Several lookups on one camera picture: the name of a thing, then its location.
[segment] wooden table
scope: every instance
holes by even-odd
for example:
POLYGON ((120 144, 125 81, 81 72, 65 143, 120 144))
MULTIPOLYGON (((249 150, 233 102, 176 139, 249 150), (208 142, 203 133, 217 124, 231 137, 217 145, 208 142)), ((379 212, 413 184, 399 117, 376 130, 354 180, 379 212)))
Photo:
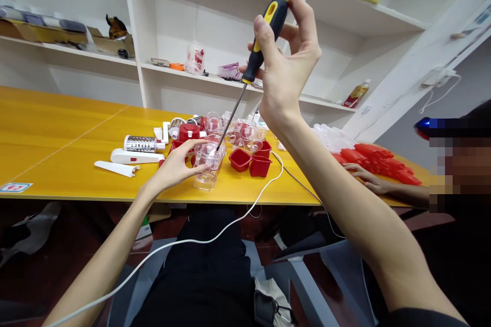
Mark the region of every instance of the wooden table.
MULTIPOLYGON (((176 116, 188 117, 174 112, 9 87, 0 87, 0 115, 0 158, 4 166, 0 185, 10 182, 33 184, 23 193, 2 193, 3 197, 90 201, 132 201, 141 185, 157 170, 158 164, 140 164, 141 169, 136 171, 136 176, 128 178, 95 167, 94 162, 110 161, 111 151, 122 147, 127 134, 153 136, 153 127, 162 126, 163 121, 176 116)), ((266 138, 274 148, 277 147, 278 141, 271 132, 266 138)), ((274 151, 280 155, 285 167, 312 190, 291 156, 277 149, 274 151)), ((402 157, 395 158, 412 167, 423 184, 429 184, 426 169, 402 157)), ((253 178, 248 171, 237 173, 226 156, 212 191, 194 188, 193 179, 189 178, 163 192, 157 201, 251 204, 267 181, 280 172, 280 163, 273 157, 271 159, 273 163, 264 179, 253 178)), ((393 207, 408 207, 392 198, 383 199, 393 207)), ((270 184, 258 203, 319 205, 286 172, 270 184)))

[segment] box on shelf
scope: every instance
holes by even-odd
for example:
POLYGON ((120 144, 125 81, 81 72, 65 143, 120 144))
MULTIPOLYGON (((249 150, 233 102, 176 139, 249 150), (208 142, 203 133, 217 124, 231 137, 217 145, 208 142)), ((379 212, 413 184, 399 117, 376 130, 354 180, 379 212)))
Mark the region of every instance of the box on shelf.
POLYGON ((69 32, 59 28, 36 26, 20 20, 0 19, 0 35, 31 42, 87 43, 84 33, 69 32))
POLYGON ((118 49, 125 49, 128 51, 130 58, 135 57, 135 48, 133 47, 133 37, 128 33, 123 41, 111 40, 108 37, 104 37, 102 33, 93 27, 88 27, 88 31, 92 35, 92 39, 98 48, 106 52, 118 55, 118 49))

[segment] left hand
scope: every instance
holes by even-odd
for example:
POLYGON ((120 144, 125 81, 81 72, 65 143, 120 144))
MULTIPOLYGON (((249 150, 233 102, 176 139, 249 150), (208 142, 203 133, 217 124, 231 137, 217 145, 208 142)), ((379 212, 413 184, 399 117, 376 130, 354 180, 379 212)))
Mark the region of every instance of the left hand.
POLYGON ((199 165, 190 169, 184 163, 184 159, 194 154, 194 152, 189 152, 194 147, 207 142, 205 139, 190 139, 176 149, 173 149, 162 166, 160 166, 145 186, 150 188, 155 195, 158 195, 165 189, 179 184, 188 177, 205 172, 208 169, 206 165, 199 165))

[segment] blue chair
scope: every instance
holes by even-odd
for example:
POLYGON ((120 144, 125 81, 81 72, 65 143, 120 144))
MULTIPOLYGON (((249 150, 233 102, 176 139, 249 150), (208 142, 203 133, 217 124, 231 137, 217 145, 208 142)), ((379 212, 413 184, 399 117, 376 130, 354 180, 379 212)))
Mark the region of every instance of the blue chair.
POLYGON ((360 325, 363 327, 377 325, 378 321, 373 314, 367 292, 362 259, 347 240, 325 245, 324 237, 318 231, 282 251, 275 258, 275 261, 312 253, 319 253, 323 263, 336 280, 348 305, 356 313, 360 325))
MULTIPOLYGON (((150 252, 165 244, 176 241, 176 238, 162 239, 153 242, 150 252)), ((290 301, 290 281, 295 286, 302 307, 310 325, 339 327, 338 322, 327 305, 316 282, 303 261, 276 263, 267 267, 261 265, 256 245, 243 240, 245 255, 251 259, 251 276, 260 281, 274 278, 280 289, 290 301)), ((153 281, 165 262, 171 247, 154 254, 136 275, 114 296, 110 304, 107 327, 129 327, 139 312, 153 281)), ((125 280, 134 268, 126 266, 117 282, 125 280)))

